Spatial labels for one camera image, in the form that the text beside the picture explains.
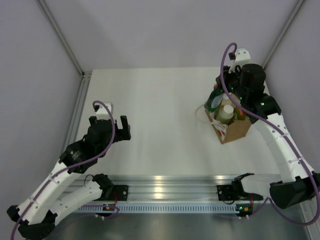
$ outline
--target metal beam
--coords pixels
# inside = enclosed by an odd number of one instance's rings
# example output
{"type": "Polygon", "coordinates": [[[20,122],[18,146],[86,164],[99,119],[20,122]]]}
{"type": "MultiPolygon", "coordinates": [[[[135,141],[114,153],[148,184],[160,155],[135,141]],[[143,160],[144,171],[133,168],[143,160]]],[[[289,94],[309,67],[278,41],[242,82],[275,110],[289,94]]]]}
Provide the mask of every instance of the metal beam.
{"type": "Polygon", "coordinates": [[[54,16],[52,15],[48,5],[45,2],[45,0],[35,0],[35,1],[38,4],[38,6],[40,7],[40,9],[42,10],[42,12],[44,13],[44,15],[47,18],[48,22],[50,23],[53,31],[55,32],[55,34],[57,35],[58,39],[60,40],[63,49],[68,54],[68,56],[69,56],[70,60],[72,61],[75,69],[77,70],[79,75],[82,77],[84,75],[84,71],[82,70],[78,60],[76,59],[73,51],[71,50],[71,48],[70,48],[65,36],[61,32],[61,30],[60,30],[60,28],[59,28],[59,26],[57,24],[57,21],[55,20],[54,16]]]}
{"type": "Polygon", "coordinates": [[[286,20],[281,32],[279,33],[278,37],[276,38],[276,40],[274,41],[269,54],[267,55],[267,57],[265,58],[265,60],[263,61],[262,67],[263,69],[266,69],[266,67],[268,66],[271,58],[273,57],[273,55],[275,54],[276,50],[278,49],[280,43],[283,41],[284,36],[286,35],[286,33],[288,32],[289,28],[292,26],[293,21],[295,20],[295,18],[297,17],[298,13],[300,12],[300,10],[302,9],[302,6],[304,5],[304,3],[307,0],[298,0],[297,3],[295,4],[292,12],[290,13],[288,19],[286,20]]]}

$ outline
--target gray floor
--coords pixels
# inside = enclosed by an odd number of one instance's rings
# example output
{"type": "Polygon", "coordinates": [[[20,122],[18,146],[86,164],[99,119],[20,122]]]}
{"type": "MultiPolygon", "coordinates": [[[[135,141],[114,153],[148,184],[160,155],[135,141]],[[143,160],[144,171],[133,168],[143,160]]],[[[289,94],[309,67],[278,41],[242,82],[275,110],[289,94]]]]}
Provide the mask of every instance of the gray floor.
{"type": "MultiPolygon", "coordinates": [[[[300,207],[286,215],[304,221],[300,207]]],[[[270,205],[250,220],[225,219],[210,214],[120,214],[76,220],[74,213],[63,220],[48,240],[308,240],[306,227],[295,226],[276,214],[270,205]]]]}

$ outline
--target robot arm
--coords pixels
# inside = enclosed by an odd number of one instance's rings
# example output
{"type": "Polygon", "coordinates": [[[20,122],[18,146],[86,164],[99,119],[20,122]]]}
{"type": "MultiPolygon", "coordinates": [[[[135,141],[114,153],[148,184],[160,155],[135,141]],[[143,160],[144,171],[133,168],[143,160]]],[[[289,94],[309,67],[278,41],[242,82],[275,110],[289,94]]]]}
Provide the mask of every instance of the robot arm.
{"type": "MultiPolygon", "coordinates": [[[[313,198],[316,193],[300,162],[302,159],[297,159],[296,154],[285,139],[288,138],[298,149],[287,130],[281,109],[272,96],[264,93],[266,73],[260,65],[249,63],[250,55],[245,48],[238,48],[234,53],[230,53],[229,57],[234,60],[234,63],[230,67],[223,67],[224,84],[228,92],[234,93],[239,98],[244,109],[268,120],[283,132],[283,134],[280,134],[261,119],[249,115],[251,123],[261,133],[272,152],[279,168],[280,177],[246,173],[236,177],[232,182],[234,194],[239,199],[247,198],[249,194],[268,197],[281,209],[313,198]]],[[[224,93],[220,76],[216,78],[216,83],[217,85],[205,103],[208,112],[212,112],[219,107],[217,100],[220,101],[222,99],[221,94],[224,93]]],[[[319,186],[320,174],[315,173],[314,169],[305,160],[303,162],[313,174],[313,178],[319,186]]]]}
{"type": "Polygon", "coordinates": [[[96,156],[104,156],[100,153],[111,144],[111,140],[113,144],[131,139],[126,116],[120,117],[123,129],[118,129],[115,121],[114,138],[112,138],[113,126],[107,110],[98,105],[95,106],[95,111],[96,116],[89,118],[90,127],[87,134],[66,148],[51,173],[27,200],[20,205],[12,205],[7,210],[9,217],[20,224],[18,230],[24,238],[42,240],[67,215],[90,201],[108,199],[111,194],[113,188],[111,180],[107,175],[97,174],[82,188],[59,198],[74,180],[98,162],[96,156]],[[75,164],[78,166],[62,171],[75,164]]]}

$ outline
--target white plastic bottle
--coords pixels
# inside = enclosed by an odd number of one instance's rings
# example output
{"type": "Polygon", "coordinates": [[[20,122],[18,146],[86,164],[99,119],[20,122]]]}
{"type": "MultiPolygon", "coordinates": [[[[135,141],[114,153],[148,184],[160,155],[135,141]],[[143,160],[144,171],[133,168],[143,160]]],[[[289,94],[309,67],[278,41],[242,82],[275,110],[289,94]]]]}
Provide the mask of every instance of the white plastic bottle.
{"type": "Polygon", "coordinates": [[[222,124],[228,124],[234,116],[234,108],[231,105],[225,105],[220,108],[215,120],[220,121],[222,124]]]}

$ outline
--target white cord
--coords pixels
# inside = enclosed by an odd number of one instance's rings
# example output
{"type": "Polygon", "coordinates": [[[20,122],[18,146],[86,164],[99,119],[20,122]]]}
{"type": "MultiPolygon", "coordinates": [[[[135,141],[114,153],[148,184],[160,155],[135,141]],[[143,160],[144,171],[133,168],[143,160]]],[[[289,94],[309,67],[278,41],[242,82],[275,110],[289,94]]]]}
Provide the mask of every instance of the white cord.
{"type": "Polygon", "coordinates": [[[204,104],[201,104],[200,106],[198,106],[196,108],[196,110],[194,111],[194,117],[204,124],[209,124],[209,125],[221,124],[221,122],[219,122],[215,119],[212,119],[212,121],[206,121],[206,120],[202,120],[201,118],[198,117],[197,113],[198,113],[199,109],[201,109],[204,106],[205,106],[204,104]]]}

